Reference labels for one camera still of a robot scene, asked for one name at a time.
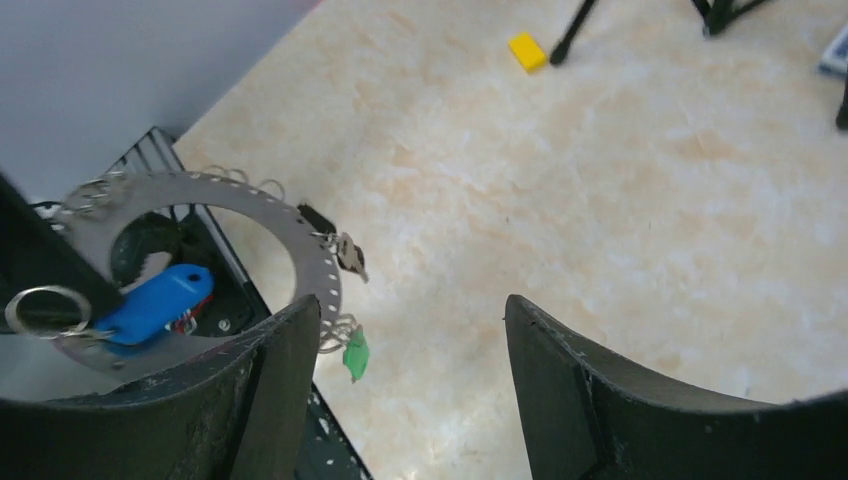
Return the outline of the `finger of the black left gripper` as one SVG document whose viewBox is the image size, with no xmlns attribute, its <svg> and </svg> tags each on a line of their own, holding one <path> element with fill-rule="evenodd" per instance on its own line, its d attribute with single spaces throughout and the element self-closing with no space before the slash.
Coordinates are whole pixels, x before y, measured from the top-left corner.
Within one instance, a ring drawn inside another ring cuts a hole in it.
<svg viewBox="0 0 848 480">
<path fill-rule="evenodd" d="M 95 271 L 14 185 L 1 178 L 1 305 L 39 286 L 69 287 L 82 294 L 96 316 L 124 304 L 117 288 Z"/>
</svg>

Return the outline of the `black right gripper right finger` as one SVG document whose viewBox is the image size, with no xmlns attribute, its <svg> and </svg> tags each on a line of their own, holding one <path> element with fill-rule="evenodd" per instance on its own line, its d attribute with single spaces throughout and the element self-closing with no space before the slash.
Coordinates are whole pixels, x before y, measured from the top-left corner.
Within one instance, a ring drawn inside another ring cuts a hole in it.
<svg viewBox="0 0 848 480">
<path fill-rule="evenodd" d="M 769 404 L 644 367 L 511 295 L 505 330 L 536 479 L 843 479 L 847 395 Z"/>
</svg>

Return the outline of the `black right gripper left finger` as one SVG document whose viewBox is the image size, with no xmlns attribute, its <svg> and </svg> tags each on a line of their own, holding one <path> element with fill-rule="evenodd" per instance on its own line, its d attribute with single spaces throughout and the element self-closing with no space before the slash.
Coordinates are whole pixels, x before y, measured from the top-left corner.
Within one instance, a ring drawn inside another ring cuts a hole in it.
<svg viewBox="0 0 848 480">
<path fill-rule="evenodd" d="M 1 404 L 5 479 L 290 479 L 321 308 L 295 301 L 178 367 L 104 395 Z"/>
</svg>

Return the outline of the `blue plastic key tag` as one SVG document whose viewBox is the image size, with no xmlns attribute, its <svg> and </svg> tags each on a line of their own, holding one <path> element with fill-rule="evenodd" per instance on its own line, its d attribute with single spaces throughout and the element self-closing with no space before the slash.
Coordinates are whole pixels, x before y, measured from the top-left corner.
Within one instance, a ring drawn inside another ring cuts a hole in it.
<svg viewBox="0 0 848 480">
<path fill-rule="evenodd" d="M 111 343 L 144 343 L 205 300 L 214 280 L 202 266 L 177 264 L 166 268 L 125 295 L 124 305 L 94 322 L 93 329 Z"/>
</svg>

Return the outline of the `green plastic key tag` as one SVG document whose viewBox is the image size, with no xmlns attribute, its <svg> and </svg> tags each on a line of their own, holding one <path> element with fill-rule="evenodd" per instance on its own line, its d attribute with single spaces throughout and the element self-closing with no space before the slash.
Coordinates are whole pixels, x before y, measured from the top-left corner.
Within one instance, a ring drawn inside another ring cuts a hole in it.
<svg viewBox="0 0 848 480">
<path fill-rule="evenodd" d="M 343 365 L 351 376 L 351 382 L 360 381 L 368 367 L 370 359 L 370 348 L 362 326 L 357 326 L 351 333 L 348 343 L 343 351 Z"/>
</svg>

